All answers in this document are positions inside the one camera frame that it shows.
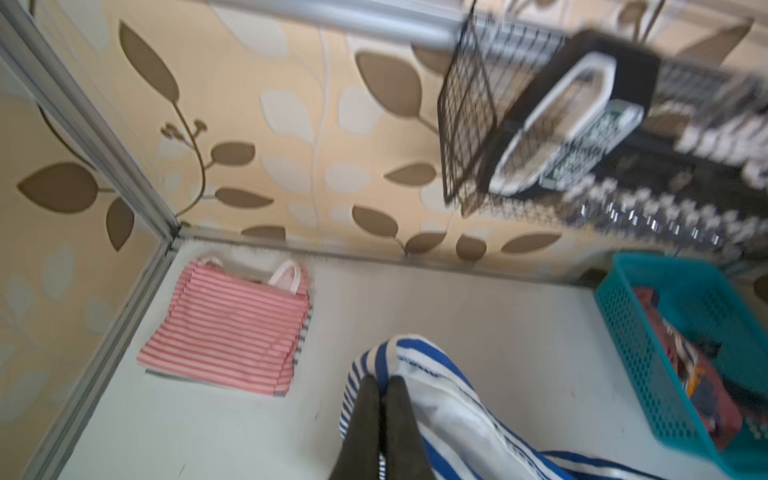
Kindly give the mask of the blue white striped tank top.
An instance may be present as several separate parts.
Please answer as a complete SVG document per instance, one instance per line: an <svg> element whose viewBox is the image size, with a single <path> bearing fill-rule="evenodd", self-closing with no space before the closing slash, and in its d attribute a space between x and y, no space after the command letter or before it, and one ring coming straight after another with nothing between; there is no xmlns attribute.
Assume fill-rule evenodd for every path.
<svg viewBox="0 0 768 480"><path fill-rule="evenodd" d="M540 452L481 402L458 366L419 335L400 335L365 351L347 375L339 430L351 430L364 378L386 393L407 387L420 440L438 479L645 479L628 466L569 451Z"/></svg>

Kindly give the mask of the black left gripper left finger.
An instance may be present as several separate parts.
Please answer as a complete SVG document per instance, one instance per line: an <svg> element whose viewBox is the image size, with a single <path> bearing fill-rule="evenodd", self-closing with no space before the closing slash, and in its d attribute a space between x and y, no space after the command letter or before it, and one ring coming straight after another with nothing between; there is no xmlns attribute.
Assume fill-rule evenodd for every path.
<svg viewBox="0 0 768 480"><path fill-rule="evenodd" d="M374 376L361 379L353 406L342 406L340 428L344 431L340 453L330 479L380 478L380 394Z"/></svg>

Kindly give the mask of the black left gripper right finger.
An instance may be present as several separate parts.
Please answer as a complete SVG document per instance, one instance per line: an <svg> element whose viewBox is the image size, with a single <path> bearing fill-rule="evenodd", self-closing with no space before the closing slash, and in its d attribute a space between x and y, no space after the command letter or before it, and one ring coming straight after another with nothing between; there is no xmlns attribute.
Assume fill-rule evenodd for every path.
<svg viewBox="0 0 768 480"><path fill-rule="evenodd" d="M403 377L390 378L383 407L385 478L434 479Z"/></svg>

